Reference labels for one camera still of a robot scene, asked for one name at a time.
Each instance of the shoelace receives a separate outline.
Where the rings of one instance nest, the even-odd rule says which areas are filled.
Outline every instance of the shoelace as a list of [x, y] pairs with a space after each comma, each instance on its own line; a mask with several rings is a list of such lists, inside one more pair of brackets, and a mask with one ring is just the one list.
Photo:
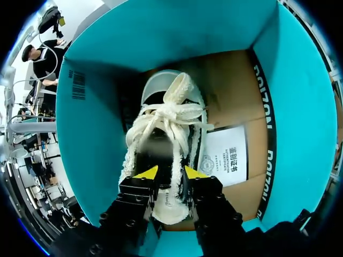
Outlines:
[[204, 108], [199, 104], [182, 104], [193, 85], [189, 75], [179, 74], [170, 85], [163, 97], [163, 104], [145, 105], [141, 109], [133, 126], [126, 134], [126, 144], [130, 146], [139, 140], [138, 148], [144, 143], [154, 128], [159, 128], [168, 135], [172, 143], [178, 143], [183, 156], [189, 152], [188, 136], [189, 125], [194, 125], [205, 130], [212, 130], [211, 124], [199, 121]]

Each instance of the bolt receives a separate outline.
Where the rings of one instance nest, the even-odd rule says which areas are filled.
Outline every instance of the bolt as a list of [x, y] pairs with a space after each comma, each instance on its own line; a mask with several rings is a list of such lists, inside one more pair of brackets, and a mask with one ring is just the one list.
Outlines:
[[225, 196], [224, 196], [224, 194], [223, 193], [221, 193], [221, 194], [219, 194], [219, 195], [217, 195], [217, 198], [218, 199], [222, 199], [222, 198], [224, 198]]
[[101, 220], [107, 220], [107, 218], [108, 218], [108, 214], [107, 213], [100, 214], [100, 219]]
[[243, 218], [242, 214], [240, 213], [235, 213], [233, 219], [236, 221], [240, 221]]
[[196, 199], [196, 201], [197, 201], [197, 202], [201, 202], [203, 199], [204, 199], [204, 197], [201, 195], [201, 196], [199, 196], [199, 197]]
[[127, 225], [129, 228], [131, 228], [131, 227], [133, 227], [133, 226], [135, 225], [135, 223], [136, 223], [135, 220], [129, 220], [129, 221], [126, 223], [126, 225]]
[[90, 248], [90, 253], [92, 254], [92, 255], [97, 255], [97, 254], [99, 254], [100, 252], [101, 252], [101, 248], [99, 248], [98, 247], [98, 245], [96, 244], [96, 245], [93, 245], [91, 248]]

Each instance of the person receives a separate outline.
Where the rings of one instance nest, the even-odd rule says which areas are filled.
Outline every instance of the person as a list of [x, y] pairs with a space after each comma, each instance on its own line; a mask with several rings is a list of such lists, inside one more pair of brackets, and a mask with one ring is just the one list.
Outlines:
[[23, 55], [21, 57], [23, 62], [31, 60], [33, 62], [33, 72], [35, 73], [37, 78], [43, 78], [46, 77], [46, 75], [50, 74], [56, 66], [56, 57], [54, 53], [46, 46], [52, 48], [52, 50], [57, 55], [57, 67], [54, 71], [56, 79], [50, 80], [49, 78], [45, 78], [40, 79], [40, 81], [44, 86], [48, 87], [47, 90], [51, 90], [53, 92], [57, 91], [59, 71], [61, 69], [63, 56], [67, 50], [62, 48], [56, 48], [56, 46], [63, 45], [65, 42], [66, 41], [62, 39], [47, 40], [44, 41], [44, 43], [37, 49], [34, 48], [31, 44], [29, 44], [24, 49]]

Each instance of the machine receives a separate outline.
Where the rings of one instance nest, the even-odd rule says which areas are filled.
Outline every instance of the machine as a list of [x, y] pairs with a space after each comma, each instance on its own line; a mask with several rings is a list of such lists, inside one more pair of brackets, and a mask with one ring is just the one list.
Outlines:
[[[164, 172], [155, 166], [126, 177], [116, 200], [101, 214], [100, 227], [80, 223], [64, 232], [53, 242], [51, 256], [144, 256], [143, 248], [155, 248], [163, 231], [151, 213]], [[189, 207], [204, 256], [287, 255], [308, 247], [309, 238], [300, 232], [311, 215], [306, 210], [294, 222], [281, 222], [266, 233], [260, 228], [245, 232], [242, 215], [226, 200], [215, 176], [185, 166], [180, 194]]]
[[12, 51], [9, 53], [7, 59], [5, 60], [4, 66], [1, 69], [0, 74], [0, 85], [5, 87], [5, 107], [6, 107], [6, 125], [5, 125], [5, 135], [0, 136], [0, 141], [2, 142], [2, 151], [0, 152], [1, 163], [5, 165], [5, 161], [13, 162], [13, 158], [24, 157], [24, 153], [14, 154], [13, 145], [13, 134], [14, 133], [43, 133], [43, 132], [56, 132], [56, 123], [12, 123], [12, 119], [19, 116], [12, 116], [12, 109], [15, 102], [14, 95], [14, 85], [25, 80], [14, 82], [14, 75], [16, 69], [12, 67], [15, 58], [18, 56], [24, 42], [32, 42], [32, 40], [39, 34], [44, 33], [49, 28], [53, 28], [53, 33], [56, 33], [57, 37], [63, 37], [61, 31], [59, 31], [59, 26], [64, 26], [64, 17], [58, 10], [58, 7], [53, 1], [47, 1], [41, 9], [35, 14], [33, 24], [25, 30], [23, 30], [16, 41]]

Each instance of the white sneaker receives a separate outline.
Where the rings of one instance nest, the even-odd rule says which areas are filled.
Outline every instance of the white sneaker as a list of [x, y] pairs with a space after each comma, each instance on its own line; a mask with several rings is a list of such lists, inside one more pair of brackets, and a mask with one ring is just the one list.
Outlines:
[[126, 134], [128, 152], [119, 184], [158, 165], [162, 178], [153, 217], [169, 225], [184, 220], [189, 210], [180, 196], [182, 169], [200, 166], [211, 129], [204, 100], [189, 75], [157, 72], [146, 83], [141, 111]]

